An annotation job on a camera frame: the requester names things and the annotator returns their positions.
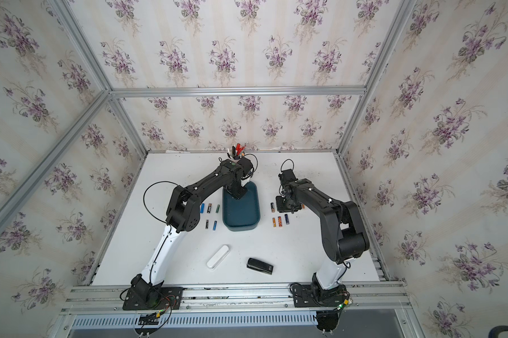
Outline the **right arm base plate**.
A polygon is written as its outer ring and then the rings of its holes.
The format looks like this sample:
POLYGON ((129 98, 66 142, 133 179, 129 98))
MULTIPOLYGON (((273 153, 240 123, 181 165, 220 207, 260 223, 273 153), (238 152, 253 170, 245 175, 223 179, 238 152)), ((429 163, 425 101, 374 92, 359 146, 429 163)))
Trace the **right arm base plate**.
POLYGON ((323 290, 317 283, 309 285, 291 283, 289 291, 293 297, 293 305, 296 308, 325 307, 341 309, 350 302, 350 294, 342 284, 338 284, 330 290, 323 290))

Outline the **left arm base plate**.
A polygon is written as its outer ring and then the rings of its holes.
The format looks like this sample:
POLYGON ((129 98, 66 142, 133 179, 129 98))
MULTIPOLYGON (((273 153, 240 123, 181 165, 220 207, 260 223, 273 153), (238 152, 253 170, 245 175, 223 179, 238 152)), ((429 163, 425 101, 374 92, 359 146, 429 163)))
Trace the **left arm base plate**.
POLYGON ((184 288, 161 287, 158 291, 151 290, 148 296, 138 296, 134 290, 128 288, 120 294, 124 311, 163 310, 170 308, 178 310, 182 301, 184 288))

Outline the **teal plastic storage box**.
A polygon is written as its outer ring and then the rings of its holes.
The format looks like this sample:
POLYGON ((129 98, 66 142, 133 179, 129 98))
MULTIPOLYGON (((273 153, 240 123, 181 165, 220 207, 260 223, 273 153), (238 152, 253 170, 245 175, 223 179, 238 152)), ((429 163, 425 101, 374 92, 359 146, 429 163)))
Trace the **teal plastic storage box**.
POLYGON ((222 198, 222 219, 224 225, 233 232, 253 230, 260 221, 260 203, 255 183, 245 185, 246 193, 235 199, 226 190, 222 198))

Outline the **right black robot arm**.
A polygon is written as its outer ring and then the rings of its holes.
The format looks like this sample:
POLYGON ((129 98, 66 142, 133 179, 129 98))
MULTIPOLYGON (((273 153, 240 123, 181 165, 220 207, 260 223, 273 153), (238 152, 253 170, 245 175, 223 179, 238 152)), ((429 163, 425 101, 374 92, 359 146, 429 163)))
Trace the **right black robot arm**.
POLYGON ((298 179, 292 169, 281 171, 278 177, 277 210, 294 214, 306 207, 320 221, 323 249, 329 260, 314 274, 313 289, 319 293, 336 289, 351 259, 359 259, 370 249, 358 205, 330 197, 310 180, 298 179))

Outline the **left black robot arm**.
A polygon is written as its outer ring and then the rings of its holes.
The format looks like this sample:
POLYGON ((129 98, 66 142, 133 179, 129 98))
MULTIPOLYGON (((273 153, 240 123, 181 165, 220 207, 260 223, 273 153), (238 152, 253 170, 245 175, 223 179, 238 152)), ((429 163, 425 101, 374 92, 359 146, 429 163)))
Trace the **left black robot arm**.
POLYGON ((231 198, 243 200, 247 184, 254 174, 254 166, 246 157, 225 159, 213 172, 189 186, 177 185, 166 210, 167 227, 147 266, 131 281, 130 290, 141 298, 156 293, 165 281, 172 257, 188 232, 200 222, 201 204, 217 190, 224 190, 231 198))

